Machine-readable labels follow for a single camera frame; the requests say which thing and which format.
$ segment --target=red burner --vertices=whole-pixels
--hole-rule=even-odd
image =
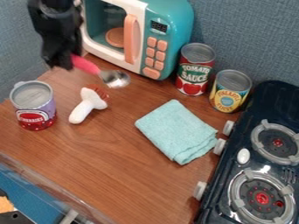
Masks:
[[[283,141],[279,138],[276,138],[275,140],[273,140],[273,145],[276,147],[282,147],[283,146]]]
[[[263,192],[257,193],[255,198],[257,202],[259,202],[262,205],[266,205],[267,203],[269,203],[269,197]]]

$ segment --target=metal spoon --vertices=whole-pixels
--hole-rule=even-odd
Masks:
[[[119,70],[101,71],[98,75],[110,88],[124,88],[131,82],[129,75]]]
[[[101,71],[93,62],[78,55],[72,54],[72,63],[79,70],[98,75],[110,88],[124,88],[131,82],[128,74],[118,70]]]

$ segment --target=wooden countertop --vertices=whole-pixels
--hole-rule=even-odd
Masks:
[[[102,69],[119,69],[90,54],[86,58]],[[181,94],[170,79],[155,81],[133,73],[131,78],[128,87],[114,90],[79,70],[45,73],[39,80],[54,90],[58,121],[38,132],[22,129],[5,101],[0,104],[1,152],[65,187],[116,223],[190,223],[199,205],[192,197],[194,187],[199,180],[208,181],[219,158],[210,152],[180,166],[134,123],[171,99],[178,99],[219,132],[226,120],[236,120],[239,114],[214,110],[207,94]],[[80,102],[80,89],[90,83],[107,89],[109,107],[94,110],[85,122],[72,125],[68,116]]]

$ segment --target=towel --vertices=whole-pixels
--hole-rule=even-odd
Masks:
[[[137,120],[135,126],[171,161],[185,165],[217,142],[217,130],[179,101],[171,100]]]

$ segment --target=microwave button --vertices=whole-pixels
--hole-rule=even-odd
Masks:
[[[146,58],[145,59],[145,65],[147,65],[148,67],[153,67],[154,66],[154,60],[151,58]]]
[[[159,40],[158,41],[158,50],[160,50],[161,52],[165,52],[167,50],[167,45],[168,43],[164,40]]]
[[[157,60],[156,63],[155,63],[155,69],[159,70],[159,71],[162,71],[164,69],[164,63]]]
[[[156,59],[160,61],[164,61],[166,57],[166,54],[164,52],[156,52]]]
[[[155,49],[154,48],[146,48],[146,55],[148,55],[151,58],[154,58],[155,56]]]
[[[149,37],[148,38],[148,46],[156,47],[156,38]]]
[[[159,78],[160,78],[160,75],[161,75],[159,71],[157,71],[157,70],[155,70],[155,69],[152,69],[152,68],[150,68],[150,67],[145,67],[145,68],[143,69],[143,74],[144,74],[145,76],[150,77],[151,79],[154,79],[154,80],[159,79]]]

